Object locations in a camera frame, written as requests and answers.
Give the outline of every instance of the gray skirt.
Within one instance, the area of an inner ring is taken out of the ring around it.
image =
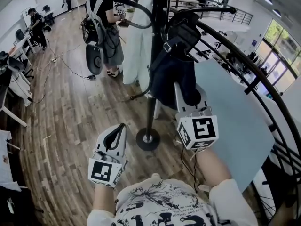
[[[103,43],[103,55],[104,63],[108,66],[121,65],[123,62],[123,51],[116,25],[107,28],[106,40]]]

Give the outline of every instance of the light blue table surface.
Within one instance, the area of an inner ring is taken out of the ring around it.
[[[274,138],[254,103],[215,61],[195,65],[197,84],[207,94],[207,104],[217,116],[219,139],[212,146],[228,165],[240,191],[244,191],[274,145]]]

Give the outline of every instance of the white graphic t-shirt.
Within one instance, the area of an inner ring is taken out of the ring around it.
[[[150,178],[117,197],[117,212],[93,210],[87,226],[255,226],[257,219],[235,180],[214,187],[210,204],[175,179]]]

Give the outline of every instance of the pole base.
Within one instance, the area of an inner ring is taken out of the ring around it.
[[[153,151],[157,149],[157,147],[160,144],[160,135],[156,130],[151,129],[150,140],[147,141],[146,128],[143,128],[140,131],[138,131],[136,135],[136,143],[144,151]]]

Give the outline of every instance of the black metal railing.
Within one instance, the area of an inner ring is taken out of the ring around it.
[[[173,13],[177,13],[178,10],[175,8],[170,8],[170,12]],[[284,104],[283,100],[281,99],[281,97],[279,96],[279,94],[277,93],[277,91],[274,89],[274,87],[272,86],[272,84],[268,81],[268,79],[266,78],[266,76],[256,67],[256,65],[245,55],[243,54],[234,44],[232,44],[230,41],[228,41],[225,37],[223,37],[221,34],[219,34],[217,31],[215,31],[214,29],[212,29],[211,27],[209,27],[208,25],[206,25],[205,23],[201,22],[201,20],[197,21],[197,27],[199,27],[200,29],[202,29],[205,33],[211,35],[212,37],[214,37],[216,40],[218,40],[221,44],[223,44],[226,48],[228,48],[234,55],[235,57],[239,60],[242,61],[243,64],[245,66],[247,66],[247,68],[253,72],[256,77],[258,78],[258,80],[266,87],[266,89],[268,90],[269,94],[272,96],[273,100],[276,102],[277,106],[279,107],[283,117],[286,120],[286,123],[292,133],[292,136],[295,140],[297,149],[298,149],[298,153],[299,155],[294,152],[291,148],[289,148],[282,131],[280,130],[274,116],[272,115],[272,113],[270,112],[270,110],[268,109],[268,107],[266,106],[266,104],[264,103],[264,101],[262,100],[262,98],[260,97],[260,95],[256,92],[255,87],[253,84],[250,84],[242,75],[242,73],[240,73],[233,64],[231,64],[222,54],[220,54],[215,48],[213,48],[210,44],[208,44],[206,41],[204,41],[202,38],[200,39],[200,41],[206,45],[211,51],[213,51],[222,61],[224,61],[224,63],[227,64],[227,66],[229,66],[231,68],[231,71],[237,75],[247,86],[247,88],[245,89],[245,93],[249,94],[250,92],[252,92],[255,97],[258,99],[258,101],[260,102],[260,104],[262,105],[263,109],[265,110],[265,112],[267,113],[267,115],[269,116],[270,120],[272,121],[272,125],[269,126],[269,128],[273,128],[273,130],[275,132],[278,133],[280,140],[278,140],[277,138],[276,140],[276,144],[274,145],[273,149],[271,150],[271,152],[273,154],[276,155],[278,161],[279,161],[279,165],[281,170],[284,171],[284,173],[287,173],[284,169],[283,166],[283,161],[285,163],[287,163],[291,169],[292,169],[292,181],[294,182],[294,188],[295,188],[295,200],[297,201],[297,207],[299,207],[299,201],[298,201],[298,178],[300,178],[298,175],[300,174],[300,170],[297,166],[300,165],[300,155],[301,155],[301,138],[300,138],[300,134],[298,132],[298,129],[294,123],[294,120],[292,119],[286,105]],[[196,51],[198,51],[198,53],[203,56],[205,59],[209,59],[207,56],[204,56],[204,53],[200,53],[198,48],[194,48]],[[199,62],[194,56],[192,56],[191,54],[189,54],[190,57],[192,57],[196,62]]]
[[[171,0],[171,7],[176,9],[192,8],[195,6],[210,7],[210,8],[222,8],[222,7],[230,8],[230,6],[228,5],[213,0]],[[202,12],[197,14],[200,16],[201,19],[211,18],[211,19],[225,20],[233,23],[249,25],[253,18],[253,15],[243,10],[240,10],[238,8],[235,9],[237,10],[235,14],[221,13],[221,12]]]

